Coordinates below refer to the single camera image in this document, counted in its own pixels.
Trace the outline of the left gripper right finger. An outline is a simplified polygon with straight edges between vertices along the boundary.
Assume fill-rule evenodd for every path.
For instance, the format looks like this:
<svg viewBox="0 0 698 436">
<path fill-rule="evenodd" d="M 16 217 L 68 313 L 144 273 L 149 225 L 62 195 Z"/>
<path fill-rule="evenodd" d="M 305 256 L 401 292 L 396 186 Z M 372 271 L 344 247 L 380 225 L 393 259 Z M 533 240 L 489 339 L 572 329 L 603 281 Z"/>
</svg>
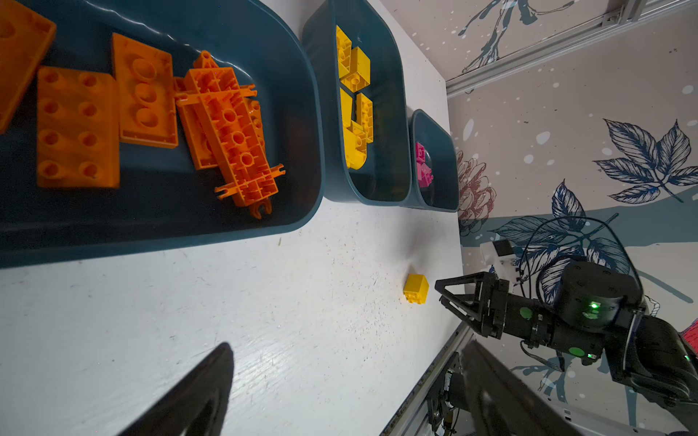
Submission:
<svg viewBox="0 0 698 436">
<path fill-rule="evenodd" d="M 579 432 L 477 342 L 464 350 L 465 403 L 477 435 L 577 435 Z"/>
</svg>

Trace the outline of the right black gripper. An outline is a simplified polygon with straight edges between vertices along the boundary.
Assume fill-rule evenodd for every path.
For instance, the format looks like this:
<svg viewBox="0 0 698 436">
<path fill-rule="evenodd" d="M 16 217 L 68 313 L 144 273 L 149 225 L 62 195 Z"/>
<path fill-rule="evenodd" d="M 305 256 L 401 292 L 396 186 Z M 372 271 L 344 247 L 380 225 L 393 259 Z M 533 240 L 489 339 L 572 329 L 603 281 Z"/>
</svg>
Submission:
<svg viewBox="0 0 698 436">
<path fill-rule="evenodd" d="M 496 339 L 508 334 L 533 348 L 550 345 L 553 314 L 538 300 L 510 294 L 508 285 L 495 274 L 475 272 L 439 279 L 434 288 L 441 294 L 439 303 L 476 334 Z M 455 292 L 476 292 L 481 288 L 480 301 L 474 299 L 474 294 L 453 294 L 451 288 Z"/>
</svg>

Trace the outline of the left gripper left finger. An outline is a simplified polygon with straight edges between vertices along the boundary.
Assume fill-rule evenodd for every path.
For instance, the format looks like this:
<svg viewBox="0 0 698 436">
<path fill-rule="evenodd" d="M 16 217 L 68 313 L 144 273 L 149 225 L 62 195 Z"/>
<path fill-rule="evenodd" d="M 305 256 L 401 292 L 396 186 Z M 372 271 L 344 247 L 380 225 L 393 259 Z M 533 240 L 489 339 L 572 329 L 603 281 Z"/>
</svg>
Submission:
<svg viewBox="0 0 698 436">
<path fill-rule="evenodd" d="M 234 380 L 234 352 L 220 343 L 123 435 L 219 435 Z"/>
</svg>

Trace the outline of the pink lego top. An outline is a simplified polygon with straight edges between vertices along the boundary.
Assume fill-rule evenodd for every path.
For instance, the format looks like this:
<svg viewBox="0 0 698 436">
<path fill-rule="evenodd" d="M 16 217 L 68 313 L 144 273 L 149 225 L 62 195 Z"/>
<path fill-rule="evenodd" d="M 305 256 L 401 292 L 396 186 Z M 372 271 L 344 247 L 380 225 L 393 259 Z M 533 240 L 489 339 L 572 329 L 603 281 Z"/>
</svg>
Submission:
<svg viewBox="0 0 698 436">
<path fill-rule="evenodd" d="M 432 185 L 434 176 L 431 167 L 426 162 L 426 150 L 419 142 L 414 146 L 416 152 L 416 176 L 418 185 L 421 189 L 425 189 Z"/>
</svg>

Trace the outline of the orange long lego diagonal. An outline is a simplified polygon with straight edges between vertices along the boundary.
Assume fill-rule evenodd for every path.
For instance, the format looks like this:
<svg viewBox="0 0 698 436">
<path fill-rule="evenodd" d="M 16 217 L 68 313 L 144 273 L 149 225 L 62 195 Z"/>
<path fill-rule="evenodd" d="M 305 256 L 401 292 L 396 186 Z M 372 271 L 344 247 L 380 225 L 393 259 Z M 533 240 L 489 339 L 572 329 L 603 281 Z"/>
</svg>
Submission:
<svg viewBox="0 0 698 436">
<path fill-rule="evenodd" d="M 171 54 L 114 33 L 112 66 L 119 92 L 120 141 L 178 147 Z"/>
</svg>

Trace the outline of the orange long lego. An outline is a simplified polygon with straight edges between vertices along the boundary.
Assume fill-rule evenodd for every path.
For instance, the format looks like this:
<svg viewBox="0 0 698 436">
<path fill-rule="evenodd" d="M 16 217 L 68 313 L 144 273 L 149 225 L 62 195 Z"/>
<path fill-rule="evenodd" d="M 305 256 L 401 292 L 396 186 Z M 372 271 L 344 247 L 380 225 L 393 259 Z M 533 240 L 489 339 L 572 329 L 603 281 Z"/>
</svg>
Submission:
<svg viewBox="0 0 698 436">
<path fill-rule="evenodd" d="M 254 132 L 262 145 L 263 151 L 265 151 L 264 125 L 262 123 L 261 105 L 256 100 L 256 86 L 242 85 L 241 90 L 245 107 L 254 125 Z M 177 112 L 185 132 L 185 138 L 192 156 L 194 168 L 200 171 L 217 167 L 216 158 L 206 139 L 203 127 L 197 118 L 194 107 L 192 107 L 192 105 L 179 106 Z"/>
<path fill-rule="evenodd" d="M 56 36 L 56 24 L 18 3 L 1 2 L 1 134 L 5 134 Z"/>
<path fill-rule="evenodd" d="M 118 96 L 110 74 L 52 66 L 38 70 L 38 186 L 120 187 Z"/>
</svg>

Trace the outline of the orange fence lego piece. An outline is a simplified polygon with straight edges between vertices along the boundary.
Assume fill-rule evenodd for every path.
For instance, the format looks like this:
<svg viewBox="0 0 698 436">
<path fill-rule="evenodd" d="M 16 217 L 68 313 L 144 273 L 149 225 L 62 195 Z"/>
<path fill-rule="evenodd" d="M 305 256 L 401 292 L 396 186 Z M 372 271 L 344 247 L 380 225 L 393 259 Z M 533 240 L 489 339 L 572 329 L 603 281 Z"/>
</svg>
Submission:
<svg viewBox="0 0 698 436">
<path fill-rule="evenodd" d="M 271 197 L 283 165 L 271 166 L 254 132 L 240 83 L 231 67 L 222 67 L 203 51 L 185 77 L 174 80 L 177 107 L 192 105 L 225 183 L 214 189 L 260 220 L 272 213 Z"/>
</svg>

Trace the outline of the yellow long lego brick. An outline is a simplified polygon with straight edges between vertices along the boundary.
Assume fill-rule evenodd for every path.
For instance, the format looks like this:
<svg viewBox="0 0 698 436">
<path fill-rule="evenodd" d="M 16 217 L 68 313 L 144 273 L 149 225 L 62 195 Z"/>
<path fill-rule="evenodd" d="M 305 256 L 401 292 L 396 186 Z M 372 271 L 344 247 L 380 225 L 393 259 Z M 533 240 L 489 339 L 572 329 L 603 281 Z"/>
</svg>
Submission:
<svg viewBox="0 0 698 436">
<path fill-rule="evenodd" d="M 341 120 L 343 128 L 350 130 L 353 124 L 353 104 L 354 98 L 343 88 L 340 88 Z"/>
</svg>

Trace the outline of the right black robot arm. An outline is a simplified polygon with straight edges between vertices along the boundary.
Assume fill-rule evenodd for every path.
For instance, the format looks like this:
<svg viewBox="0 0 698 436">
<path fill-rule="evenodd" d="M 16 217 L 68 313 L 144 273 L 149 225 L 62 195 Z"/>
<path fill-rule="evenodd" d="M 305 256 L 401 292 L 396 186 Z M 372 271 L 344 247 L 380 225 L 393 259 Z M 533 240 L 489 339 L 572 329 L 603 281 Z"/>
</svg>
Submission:
<svg viewBox="0 0 698 436">
<path fill-rule="evenodd" d="M 541 287 L 562 269 L 552 303 L 511 294 L 489 272 L 442 279 L 441 304 L 483 337 L 510 335 L 529 349 L 546 347 L 584 365 L 605 358 L 616 383 L 670 412 L 697 432 L 697 354 L 666 321 L 645 312 L 634 277 L 579 256 L 565 256 L 540 271 Z"/>
</svg>

